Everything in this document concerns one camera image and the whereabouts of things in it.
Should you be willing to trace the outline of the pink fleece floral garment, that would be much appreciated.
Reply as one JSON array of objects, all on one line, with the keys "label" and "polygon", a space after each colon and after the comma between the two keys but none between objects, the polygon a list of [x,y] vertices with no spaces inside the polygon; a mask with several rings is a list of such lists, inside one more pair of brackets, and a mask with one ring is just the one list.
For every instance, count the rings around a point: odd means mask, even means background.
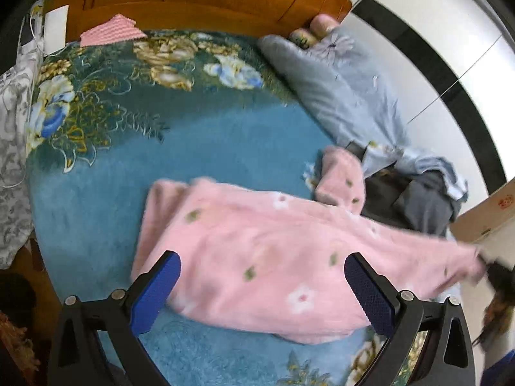
[{"label": "pink fleece floral garment", "polygon": [[168,296],[175,312],[308,344],[368,325],[344,275],[351,253],[423,300],[483,277],[475,247],[362,216],[360,165],[346,149],[328,147],[314,199],[209,178],[158,180],[147,195],[132,274],[172,250],[182,262]]}]

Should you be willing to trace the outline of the dark grey clothes pile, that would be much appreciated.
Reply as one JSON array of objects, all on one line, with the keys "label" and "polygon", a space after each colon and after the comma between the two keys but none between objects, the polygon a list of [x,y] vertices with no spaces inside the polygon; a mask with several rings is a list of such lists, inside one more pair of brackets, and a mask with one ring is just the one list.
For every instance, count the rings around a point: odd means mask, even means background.
[{"label": "dark grey clothes pile", "polygon": [[360,161],[366,199],[361,214],[371,220],[446,238],[469,196],[467,180],[446,158],[411,146],[355,143],[347,150]]}]

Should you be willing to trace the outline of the grey patterned cloth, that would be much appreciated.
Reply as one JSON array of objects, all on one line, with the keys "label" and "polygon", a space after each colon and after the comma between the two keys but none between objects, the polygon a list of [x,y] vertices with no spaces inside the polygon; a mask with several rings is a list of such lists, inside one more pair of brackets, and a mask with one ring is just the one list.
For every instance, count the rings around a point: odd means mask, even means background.
[{"label": "grey patterned cloth", "polygon": [[25,180],[25,125],[41,63],[32,51],[1,76],[1,268],[9,268],[32,232]]}]

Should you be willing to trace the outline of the cardboard box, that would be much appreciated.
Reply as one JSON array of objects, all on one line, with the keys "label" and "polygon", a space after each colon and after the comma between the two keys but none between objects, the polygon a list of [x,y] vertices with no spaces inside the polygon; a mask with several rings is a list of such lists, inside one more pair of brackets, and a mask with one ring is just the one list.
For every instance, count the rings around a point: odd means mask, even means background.
[{"label": "cardboard box", "polygon": [[450,226],[457,241],[482,247],[490,258],[514,263],[514,179],[461,214]]}]

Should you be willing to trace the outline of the teal floral bed blanket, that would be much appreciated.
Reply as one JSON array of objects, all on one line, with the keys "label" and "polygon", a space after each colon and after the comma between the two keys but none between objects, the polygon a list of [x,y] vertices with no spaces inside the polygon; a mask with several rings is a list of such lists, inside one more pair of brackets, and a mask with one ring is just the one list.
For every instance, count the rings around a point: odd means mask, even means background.
[{"label": "teal floral bed blanket", "polygon": [[103,299],[130,284],[147,193],[159,179],[211,177],[301,198],[330,135],[298,103],[253,38],[158,33],[69,45],[44,62],[27,127],[38,245],[57,295]]}]

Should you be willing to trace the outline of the pink knitted cloth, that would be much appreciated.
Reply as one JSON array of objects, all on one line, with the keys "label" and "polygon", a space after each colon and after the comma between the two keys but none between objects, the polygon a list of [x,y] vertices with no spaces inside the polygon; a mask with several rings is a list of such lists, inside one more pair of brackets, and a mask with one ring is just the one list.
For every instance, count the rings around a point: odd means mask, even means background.
[{"label": "pink knitted cloth", "polygon": [[80,35],[80,46],[115,44],[146,37],[147,34],[136,26],[135,20],[117,14],[107,22],[83,32]]}]

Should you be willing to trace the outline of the white paper box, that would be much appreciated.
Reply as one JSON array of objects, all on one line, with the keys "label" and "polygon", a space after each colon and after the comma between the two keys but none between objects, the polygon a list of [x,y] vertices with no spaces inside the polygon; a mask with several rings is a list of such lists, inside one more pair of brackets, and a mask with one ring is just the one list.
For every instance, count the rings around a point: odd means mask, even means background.
[{"label": "white paper box", "polygon": [[65,48],[69,6],[49,11],[44,17],[44,53],[47,55]]}]

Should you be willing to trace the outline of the pink pillow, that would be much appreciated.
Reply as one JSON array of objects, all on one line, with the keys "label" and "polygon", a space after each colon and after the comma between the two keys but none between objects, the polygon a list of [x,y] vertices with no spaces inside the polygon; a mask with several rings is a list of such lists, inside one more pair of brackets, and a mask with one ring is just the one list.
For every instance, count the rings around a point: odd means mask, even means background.
[{"label": "pink pillow", "polygon": [[330,32],[340,26],[340,22],[335,18],[319,14],[314,17],[307,28],[298,28],[291,32],[288,39],[301,49],[308,49],[328,36]]}]

